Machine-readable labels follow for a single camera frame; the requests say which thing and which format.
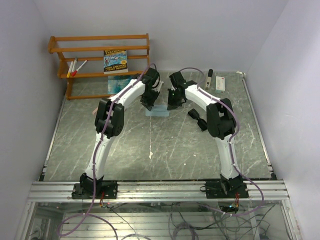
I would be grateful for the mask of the light blue cleaning cloth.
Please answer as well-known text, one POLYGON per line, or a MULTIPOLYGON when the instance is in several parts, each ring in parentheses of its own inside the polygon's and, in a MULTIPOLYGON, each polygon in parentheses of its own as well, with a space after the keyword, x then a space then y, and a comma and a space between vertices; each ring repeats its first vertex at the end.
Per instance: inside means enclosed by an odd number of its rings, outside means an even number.
POLYGON ((151 110, 145 110, 145 115, 147 117, 168 117, 170 112, 166 105, 154 105, 151 110))

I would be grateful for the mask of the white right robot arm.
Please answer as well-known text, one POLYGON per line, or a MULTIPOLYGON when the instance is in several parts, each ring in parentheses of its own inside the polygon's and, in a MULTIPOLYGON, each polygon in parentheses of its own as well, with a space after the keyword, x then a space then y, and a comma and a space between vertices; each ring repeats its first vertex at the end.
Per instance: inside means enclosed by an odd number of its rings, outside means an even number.
POLYGON ((226 198, 233 197, 243 183, 235 154, 234 137, 237 134, 237 118, 229 99, 220 99, 202 89, 193 80, 186 81, 180 71, 169 76, 172 87, 168 89, 167 109, 182 106, 190 100, 206 112, 206 128, 218 146, 221 172, 220 192, 226 198))

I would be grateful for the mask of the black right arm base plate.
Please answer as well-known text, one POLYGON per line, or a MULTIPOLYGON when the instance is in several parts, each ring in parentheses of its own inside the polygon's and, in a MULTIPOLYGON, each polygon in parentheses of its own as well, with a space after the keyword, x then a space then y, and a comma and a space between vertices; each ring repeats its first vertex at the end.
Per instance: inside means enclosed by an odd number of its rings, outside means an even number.
POLYGON ((227 187, 227 183, 220 180, 206 181, 204 184, 204 192, 207 199, 240 199, 248 198, 249 193, 247 185, 243 182, 240 186, 227 187))

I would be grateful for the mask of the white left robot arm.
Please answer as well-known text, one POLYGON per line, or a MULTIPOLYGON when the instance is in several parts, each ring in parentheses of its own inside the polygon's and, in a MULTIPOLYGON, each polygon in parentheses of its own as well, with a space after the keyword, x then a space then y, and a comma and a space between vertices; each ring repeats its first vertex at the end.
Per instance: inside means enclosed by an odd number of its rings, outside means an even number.
POLYGON ((90 163, 79 180, 80 186, 89 198, 96 199, 102 193, 104 167, 115 138, 123 130, 125 110, 135 99, 140 98, 140 104, 151 111, 162 84, 159 72, 150 67, 141 75, 131 79, 119 93, 99 101, 94 120, 96 131, 94 149, 90 163))

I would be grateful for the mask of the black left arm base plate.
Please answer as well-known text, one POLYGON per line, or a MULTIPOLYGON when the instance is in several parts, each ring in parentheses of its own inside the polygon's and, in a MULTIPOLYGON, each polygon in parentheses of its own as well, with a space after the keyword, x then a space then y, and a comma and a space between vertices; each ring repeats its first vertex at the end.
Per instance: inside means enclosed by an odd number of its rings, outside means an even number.
MULTIPOLYGON (((101 187, 96 190, 95 199, 116 199, 118 194, 118 184, 116 181, 102 181, 101 187)), ((80 183, 73 186, 71 198, 73 200, 91 200, 93 192, 85 190, 80 183)))

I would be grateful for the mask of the black sunglasses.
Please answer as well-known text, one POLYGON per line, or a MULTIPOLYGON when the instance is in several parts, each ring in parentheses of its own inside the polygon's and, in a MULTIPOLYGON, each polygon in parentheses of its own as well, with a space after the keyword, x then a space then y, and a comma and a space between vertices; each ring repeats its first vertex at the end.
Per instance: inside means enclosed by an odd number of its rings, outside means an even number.
POLYGON ((187 115, 190 116, 192 119, 197 120, 197 125, 199 126, 202 132, 208 129, 207 122, 203 118, 200 118, 200 114, 194 108, 188 111, 187 115))

